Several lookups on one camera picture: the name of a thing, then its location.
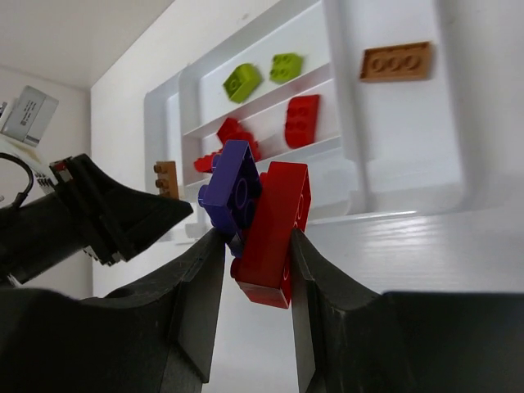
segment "orange lego brick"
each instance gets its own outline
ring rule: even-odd
[[[155,185],[163,197],[178,199],[177,166],[174,161],[157,161],[153,170],[157,180]]]
[[[427,79],[431,59],[430,42],[366,49],[360,79],[364,82]]]

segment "lego stud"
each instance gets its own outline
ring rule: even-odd
[[[384,71],[385,68],[386,68],[386,63],[384,62],[384,59],[380,57],[375,57],[371,61],[371,69],[373,70],[373,72],[381,72],[381,71]]]
[[[400,63],[398,56],[393,56],[387,59],[387,67],[390,70],[397,71],[402,64]]]
[[[237,209],[244,207],[247,201],[247,181],[241,178],[237,183],[237,189],[235,190],[235,205]]]
[[[407,55],[404,58],[404,66],[408,70],[414,70],[420,65],[421,59],[420,56]]]
[[[198,190],[198,205],[204,207],[204,197],[206,196],[208,186],[205,184]]]

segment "black cable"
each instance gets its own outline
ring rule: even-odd
[[[23,192],[19,192],[18,194],[16,194],[16,198],[13,201],[13,203],[11,203],[9,206],[6,207],[7,209],[18,209],[20,206],[22,206],[22,203],[24,203],[25,199],[29,195],[29,192],[33,188],[33,185],[34,185],[33,171],[31,170],[29,165],[27,165],[23,160],[21,160],[20,158],[16,156],[12,156],[11,154],[0,153],[0,159],[4,159],[4,160],[7,160],[7,161],[10,161],[10,162],[13,162],[19,165],[29,176],[29,183],[27,184],[27,187],[25,188],[25,190]]]

